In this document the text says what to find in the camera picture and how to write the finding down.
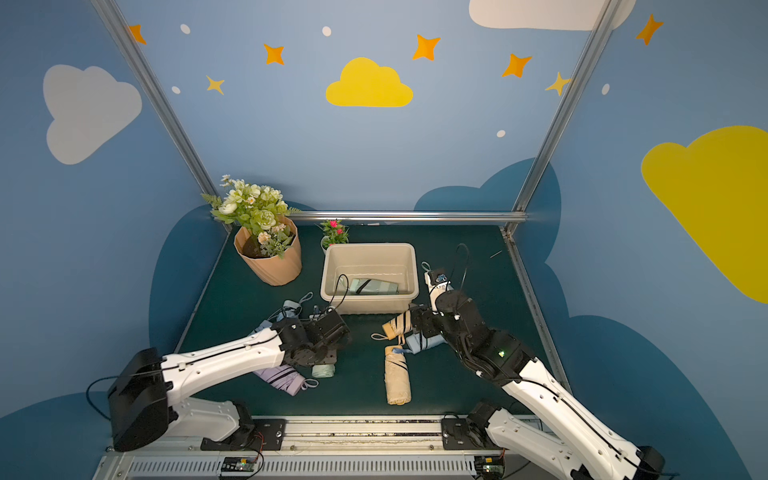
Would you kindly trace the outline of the tan umbrella with black strap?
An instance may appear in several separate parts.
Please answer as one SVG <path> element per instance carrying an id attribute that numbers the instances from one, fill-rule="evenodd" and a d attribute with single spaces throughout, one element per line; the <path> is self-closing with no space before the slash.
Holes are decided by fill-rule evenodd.
<path id="1" fill-rule="evenodd" d="M 372 333 L 370 338 L 374 341 L 396 340 L 398 344 L 404 345 L 406 336 L 417 331 L 414 321 L 414 312 L 408 310 L 384 323 L 381 326 L 382 331 Z"/>

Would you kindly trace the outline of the blue-grey umbrella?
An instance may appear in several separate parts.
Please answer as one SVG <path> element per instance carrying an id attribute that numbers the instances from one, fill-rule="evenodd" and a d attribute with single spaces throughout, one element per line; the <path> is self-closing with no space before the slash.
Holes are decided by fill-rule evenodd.
<path id="1" fill-rule="evenodd" d="M 427 337 L 421 332 L 413 333 L 405 338 L 404 351 L 410 354 L 418 354 L 424 350 L 442 345 L 445 340 L 442 335 Z"/>

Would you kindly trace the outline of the mint umbrella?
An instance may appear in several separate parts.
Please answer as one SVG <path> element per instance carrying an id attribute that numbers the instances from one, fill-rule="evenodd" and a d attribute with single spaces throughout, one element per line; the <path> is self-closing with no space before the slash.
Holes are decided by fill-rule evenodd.
<path id="1" fill-rule="evenodd" d="M 315 379 L 332 378 L 335 375 L 334 364 L 317 364 L 312 367 L 312 377 Z"/>
<path id="2" fill-rule="evenodd" d="M 349 291 L 354 295 L 397 295 L 399 285 L 381 279 L 354 278 L 350 281 Z"/>

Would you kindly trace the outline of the sky blue umbrella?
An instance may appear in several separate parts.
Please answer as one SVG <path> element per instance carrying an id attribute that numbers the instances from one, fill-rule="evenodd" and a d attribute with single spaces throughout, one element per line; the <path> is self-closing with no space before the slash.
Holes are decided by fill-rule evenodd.
<path id="1" fill-rule="evenodd" d="M 309 300 L 311 300 L 313 297 L 314 297 L 314 294 L 312 292 L 308 292 L 304 296 L 302 296 L 298 301 L 285 300 L 282 306 L 277 311 L 275 311 L 272 315 L 270 315 L 266 319 L 266 321 L 271 324 L 275 324 L 285 319 L 301 320 L 304 304 Z"/>

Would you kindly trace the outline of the lilac umbrella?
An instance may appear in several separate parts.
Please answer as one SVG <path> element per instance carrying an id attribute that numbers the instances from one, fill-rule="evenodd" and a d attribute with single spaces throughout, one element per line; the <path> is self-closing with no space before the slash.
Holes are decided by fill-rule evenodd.
<path id="1" fill-rule="evenodd" d="M 254 374 L 274 389 L 290 396 L 319 386 L 316 379 L 307 379 L 291 365 L 256 370 Z"/>

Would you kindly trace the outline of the beige umbrella front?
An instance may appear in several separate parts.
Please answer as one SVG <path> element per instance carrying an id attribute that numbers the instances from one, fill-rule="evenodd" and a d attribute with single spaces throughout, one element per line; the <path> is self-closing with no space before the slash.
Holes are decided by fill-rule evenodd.
<path id="1" fill-rule="evenodd" d="M 405 405 L 411 401 L 409 370 L 399 346 L 385 348 L 384 381 L 389 405 Z"/>

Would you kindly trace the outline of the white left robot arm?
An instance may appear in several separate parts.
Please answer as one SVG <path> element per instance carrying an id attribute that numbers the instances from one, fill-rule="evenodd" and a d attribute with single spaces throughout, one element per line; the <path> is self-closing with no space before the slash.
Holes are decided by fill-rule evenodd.
<path id="1" fill-rule="evenodd" d="M 200 400 L 197 393 L 255 371 L 323 363 L 350 329 L 333 309 L 314 319 L 284 318 L 243 338 L 203 350 L 134 355 L 108 391 L 112 447 L 129 452 L 163 437 L 190 437 L 204 451 L 249 449 L 257 430 L 247 407 Z"/>

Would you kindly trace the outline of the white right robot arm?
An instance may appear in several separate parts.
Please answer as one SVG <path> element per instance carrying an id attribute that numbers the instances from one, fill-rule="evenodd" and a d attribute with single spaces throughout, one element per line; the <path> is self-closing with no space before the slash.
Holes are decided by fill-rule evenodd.
<path id="1" fill-rule="evenodd" d="M 437 333 L 461 363 L 501 388 L 547 427 L 543 432 L 508 410 L 479 404 L 470 418 L 496 446 L 514 452 L 558 479 L 659 479 L 664 457 L 622 438 L 578 402 L 531 350 L 510 333 L 490 328 L 472 299 L 458 290 L 430 306 L 412 306 L 404 325 Z"/>

